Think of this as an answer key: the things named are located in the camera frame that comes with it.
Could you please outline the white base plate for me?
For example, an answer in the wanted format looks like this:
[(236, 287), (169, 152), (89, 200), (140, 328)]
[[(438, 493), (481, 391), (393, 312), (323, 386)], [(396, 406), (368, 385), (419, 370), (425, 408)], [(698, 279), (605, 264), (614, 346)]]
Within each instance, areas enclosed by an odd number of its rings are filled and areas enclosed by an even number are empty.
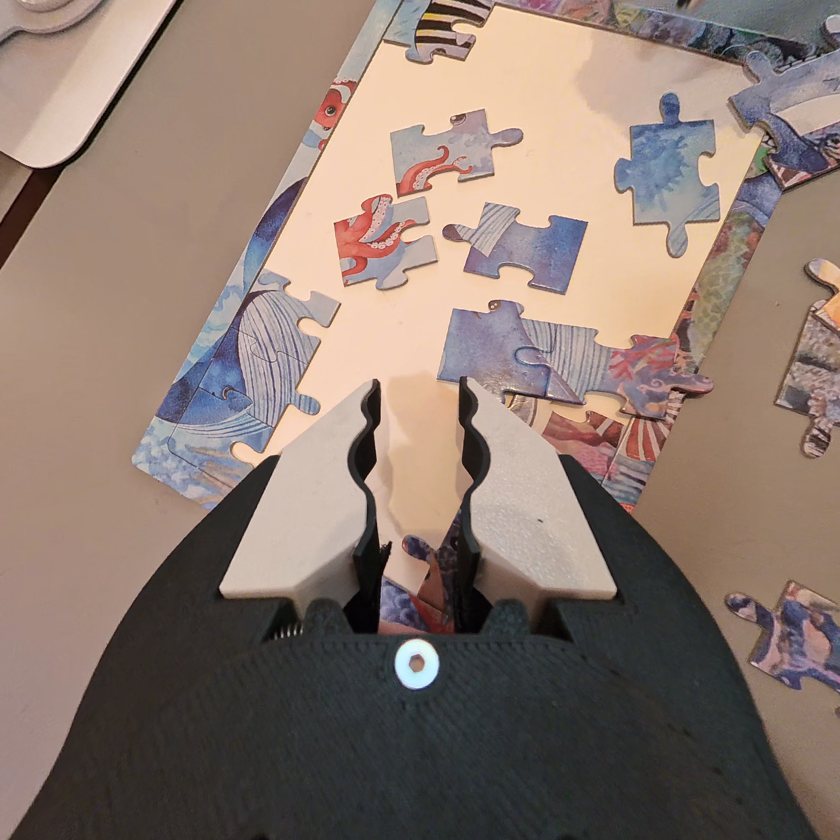
[(79, 151), (173, 1), (108, 1), (51, 35), (1, 47), (1, 152), (47, 169)]

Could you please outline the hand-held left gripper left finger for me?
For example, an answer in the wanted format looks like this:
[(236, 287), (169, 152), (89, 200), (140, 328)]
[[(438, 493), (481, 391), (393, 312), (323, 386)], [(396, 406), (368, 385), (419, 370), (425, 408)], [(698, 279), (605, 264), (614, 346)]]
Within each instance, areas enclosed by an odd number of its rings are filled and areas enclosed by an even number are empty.
[(380, 545), (364, 481), (376, 462), (381, 404), (380, 383), (363, 383), (282, 450), (222, 595), (286, 597), (299, 613), (329, 598), (355, 631), (377, 631), (391, 547)]

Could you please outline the blue purple puzzle piece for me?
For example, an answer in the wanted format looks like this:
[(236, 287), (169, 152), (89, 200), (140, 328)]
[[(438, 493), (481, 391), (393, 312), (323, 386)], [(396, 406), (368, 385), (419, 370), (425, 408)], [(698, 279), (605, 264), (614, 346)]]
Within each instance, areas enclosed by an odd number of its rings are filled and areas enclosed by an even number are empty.
[(838, 605), (788, 581), (774, 610), (740, 592), (725, 597), (729, 611), (755, 623), (761, 635), (749, 662), (795, 690), (804, 678), (839, 691)]

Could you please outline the sea print jigsaw puzzle board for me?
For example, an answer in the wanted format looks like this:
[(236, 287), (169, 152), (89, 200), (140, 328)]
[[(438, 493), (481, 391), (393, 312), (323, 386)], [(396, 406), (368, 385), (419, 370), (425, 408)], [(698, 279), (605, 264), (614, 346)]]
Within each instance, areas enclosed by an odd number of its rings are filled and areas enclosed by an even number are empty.
[[(401, 4), (374, 5), (173, 382), (223, 336), (267, 270), (289, 279), (294, 298), (318, 292), (339, 303), (328, 327), (298, 324), (320, 339), (297, 385), (319, 411), (289, 405), (264, 450), (235, 443), (231, 455), (211, 457), (220, 471), (208, 474), (169, 449), (175, 426), (157, 416), (160, 406), (133, 455), (142, 471), (215, 509), (190, 541), (206, 535), (221, 551), (209, 590), (231, 607), (276, 602), (293, 621), (302, 618), (289, 598), (228, 598), (220, 585), (282, 450), (371, 380), (381, 385), (381, 420), (364, 482), (380, 545), (391, 547), (381, 584), (419, 593), (429, 566), (404, 553), (403, 539), (437, 549), (473, 483), (462, 461), (460, 379), (437, 378), (454, 309), (488, 312), (490, 301), (515, 301), (521, 319), (596, 329), (595, 341), (613, 350), (631, 348), (635, 334), (673, 338), (677, 371), (703, 375), (702, 359), (782, 195), (763, 167), (769, 126), (746, 129), (729, 102), (756, 81), (744, 61), (721, 55), (730, 31), (613, 2), (585, 2), (583, 17), (566, 11), (572, 2), (494, 2), (481, 27), (454, 26), (476, 38), (465, 59), (434, 55), (421, 64), (384, 41)], [(686, 225), (678, 258), (667, 251), (669, 227), (634, 224), (634, 192), (614, 182), (615, 163), (632, 157), (631, 127), (662, 123), (668, 92), (679, 99), (680, 121), (714, 122), (716, 152), (699, 157), (698, 172), (705, 186), (718, 185), (720, 201), (717, 222)], [(426, 191), (399, 197), (391, 133), (422, 124), (434, 135), (450, 129), (451, 117), (480, 109), (491, 133), (523, 132), (521, 142), (492, 149), (494, 175), (460, 182), (447, 171), (432, 175)], [(394, 204), (426, 199), (428, 224), (407, 228), (402, 241), (433, 236), (437, 261), (407, 270), (397, 288), (377, 289), (375, 279), (346, 287), (333, 225), (383, 194)], [(548, 227), (551, 215), (587, 222), (565, 293), (530, 287), (532, 273), (517, 266), (501, 266), (499, 278), (464, 270), (470, 243), (447, 240), (443, 228), (477, 228), (486, 203), (517, 207), (517, 222), (532, 227)], [(544, 418), (648, 418), (624, 413), (623, 397), (602, 392), (588, 392), (583, 404), (505, 392), (498, 398), (512, 413), (516, 395), (536, 400)], [(588, 472), (559, 455), (563, 467)]]

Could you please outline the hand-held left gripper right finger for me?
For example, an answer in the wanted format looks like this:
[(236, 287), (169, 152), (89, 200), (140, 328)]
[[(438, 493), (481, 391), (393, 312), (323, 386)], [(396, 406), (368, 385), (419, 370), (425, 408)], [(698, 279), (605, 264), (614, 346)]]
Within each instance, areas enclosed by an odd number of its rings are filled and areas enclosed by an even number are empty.
[(460, 506), (458, 628), (477, 630), (484, 602), (518, 600), (535, 625), (555, 597), (613, 599), (616, 584), (559, 453), (465, 376), (458, 419), (473, 480)]

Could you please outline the dark blue whale eye piece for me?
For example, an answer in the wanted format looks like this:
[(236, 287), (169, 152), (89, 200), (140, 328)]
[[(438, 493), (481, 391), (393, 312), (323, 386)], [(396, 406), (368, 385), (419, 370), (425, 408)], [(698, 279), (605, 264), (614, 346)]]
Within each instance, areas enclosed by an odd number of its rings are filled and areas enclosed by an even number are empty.
[(527, 334), (515, 301), (490, 301), (490, 310), (454, 309), (437, 378), (470, 377), (499, 398), (505, 392), (547, 397), (553, 372)]

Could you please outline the orange pufferfish puzzle piece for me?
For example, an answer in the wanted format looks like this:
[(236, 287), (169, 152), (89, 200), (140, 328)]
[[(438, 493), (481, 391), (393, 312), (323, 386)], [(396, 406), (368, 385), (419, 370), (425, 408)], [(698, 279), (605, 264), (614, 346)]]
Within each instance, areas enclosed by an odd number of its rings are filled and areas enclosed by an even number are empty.
[(830, 298), (816, 304), (815, 317), (839, 333), (839, 267), (828, 259), (816, 258), (805, 266), (805, 272), (814, 282), (833, 290)]

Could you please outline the dark blue striped puzzle piece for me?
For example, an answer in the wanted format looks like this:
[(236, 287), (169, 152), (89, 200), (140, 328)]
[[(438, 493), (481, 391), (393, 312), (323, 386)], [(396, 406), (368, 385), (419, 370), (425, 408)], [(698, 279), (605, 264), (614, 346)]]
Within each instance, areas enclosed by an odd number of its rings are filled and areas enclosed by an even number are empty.
[(499, 278), (501, 266), (517, 266), (532, 273), (530, 287), (565, 293), (570, 284), (587, 222), (551, 215), (548, 227), (517, 222), (520, 209), (486, 203), (478, 227), (448, 224), (443, 236), (470, 243), (464, 270)]

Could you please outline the pink coral seahorse puzzle piece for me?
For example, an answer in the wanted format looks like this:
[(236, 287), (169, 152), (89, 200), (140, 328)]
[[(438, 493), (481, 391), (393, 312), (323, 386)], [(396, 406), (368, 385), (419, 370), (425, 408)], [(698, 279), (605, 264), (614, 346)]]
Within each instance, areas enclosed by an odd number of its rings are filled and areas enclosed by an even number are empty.
[(624, 413), (663, 419), (672, 390), (689, 394), (712, 390), (713, 382), (706, 376), (677, 371), (677, 339), (635, 334), (631, 341), (631, 348), (612, 351), (601, 381), (605, 392), (624, 398)]

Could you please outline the joined blue whale puzzle pieces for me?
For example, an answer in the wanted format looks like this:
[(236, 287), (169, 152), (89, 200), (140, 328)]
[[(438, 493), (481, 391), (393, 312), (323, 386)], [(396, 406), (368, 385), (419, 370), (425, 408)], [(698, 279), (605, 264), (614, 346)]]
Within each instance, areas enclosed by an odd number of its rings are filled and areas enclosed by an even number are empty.
[(313, 292), (287, 294), (289, 279), (263, 271), (223, 336), (195, 362), (164, 399), (157, 417), (174, 424), (169, 449), (208, 474), (211, 457), (231, 455), (235, 443), (265, 449), (289, 405), (315, 414), (320, 404), (297, 386), (320, 339), (299, 330), (301, 319), (328, 327), (340, 304)]

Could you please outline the striped whale belly puzzle piece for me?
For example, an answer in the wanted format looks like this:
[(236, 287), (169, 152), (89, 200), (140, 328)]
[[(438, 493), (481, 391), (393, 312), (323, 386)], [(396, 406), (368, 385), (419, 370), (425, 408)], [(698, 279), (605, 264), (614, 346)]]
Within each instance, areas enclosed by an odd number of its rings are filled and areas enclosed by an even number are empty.
[(521, 325), (528, 337), (515, 353), (520, 393), (572, 404), (585, 403), (588, 392), (619, 393), (609, 372), (613, 349), (595, 341), (596, 329), (525, 318)]

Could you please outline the pale blue splash puzzle piece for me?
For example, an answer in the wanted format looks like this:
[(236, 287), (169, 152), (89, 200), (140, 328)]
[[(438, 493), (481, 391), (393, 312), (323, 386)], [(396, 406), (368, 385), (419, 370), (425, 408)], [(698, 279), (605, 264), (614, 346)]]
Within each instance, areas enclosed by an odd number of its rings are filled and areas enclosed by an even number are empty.
[(630, 129), (630, 160), (615, 163), (618, 192), (633, 190), (633, 222), (666, 224), (670, 256), (684, 255), (686, 225), (720, 219), (718, 185), (704, 185), (698, 172), (702, 154), (714, 155), (714, 122), (679, 119), (679, 99), (668, 92), (660, 99), (662, 123), (634, 125)]

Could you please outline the pale blue octopus arm piece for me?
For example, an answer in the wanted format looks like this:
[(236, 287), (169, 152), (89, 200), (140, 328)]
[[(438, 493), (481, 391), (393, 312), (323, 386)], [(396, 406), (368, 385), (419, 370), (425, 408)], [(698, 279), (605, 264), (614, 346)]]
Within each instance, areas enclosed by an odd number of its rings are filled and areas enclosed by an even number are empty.
[(491, 133), (484, 109), (451, 117), (451, 127), (425, 135), (422, 124), (391, 133), (396, 194), (399, 197), (426, 191), (432, 175), (456, 171), (465, 182), (494, 175), (492, 149), (523, 139), (519, 128)]

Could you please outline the grey metal bracket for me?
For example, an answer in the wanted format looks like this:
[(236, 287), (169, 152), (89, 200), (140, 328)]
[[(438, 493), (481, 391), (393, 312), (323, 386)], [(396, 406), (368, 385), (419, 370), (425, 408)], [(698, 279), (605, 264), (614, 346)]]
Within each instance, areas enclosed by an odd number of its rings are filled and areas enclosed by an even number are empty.
[(1, 43), (17, 33), (58, 33), (79, 23), (101, 3), (102, 1), (70, 1), (52, 12), (35, 14), (19, 6), (16, 1), (1, 1)]

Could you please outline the grey blue white puzzle piece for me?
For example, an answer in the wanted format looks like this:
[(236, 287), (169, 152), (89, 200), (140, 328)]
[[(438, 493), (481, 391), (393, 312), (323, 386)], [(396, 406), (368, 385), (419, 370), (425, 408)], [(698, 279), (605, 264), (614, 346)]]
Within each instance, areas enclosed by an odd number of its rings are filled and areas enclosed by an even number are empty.
[(774, 70), (769, 58), (758, 50), (746, 55), (745, 70), (756, 81), (729, 98), (743, 127), (750, 129), (756, 122), (769, 126), (772, 115), (778, 116), (788, 108), (838, 92), (839, 15), (826, 19), (823, 32), (834, 42), (835, 50), (786, 70)]

